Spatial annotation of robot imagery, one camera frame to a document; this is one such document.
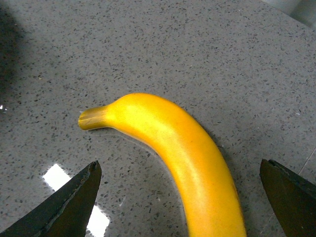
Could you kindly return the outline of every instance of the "quartz surface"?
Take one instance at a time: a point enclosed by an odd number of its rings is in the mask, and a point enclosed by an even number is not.
[[[259,0],[0,0],[0,231],[53,193],[55,163],[74,176],[99,160],[106,237],[188,236],[157,154],[77,125],[131,92],[187,110],[231,170],[248,236],[284,236],[259,167],[316,183],[316,33]]]

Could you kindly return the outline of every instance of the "yellow banana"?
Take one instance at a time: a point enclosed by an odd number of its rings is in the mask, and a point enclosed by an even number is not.
[[[132,93],[84,111],[83,130],[112,127],[152,149],[169,168],[190,237],[245,237],[238,194],[213,140],[187,112],[161,97]]]

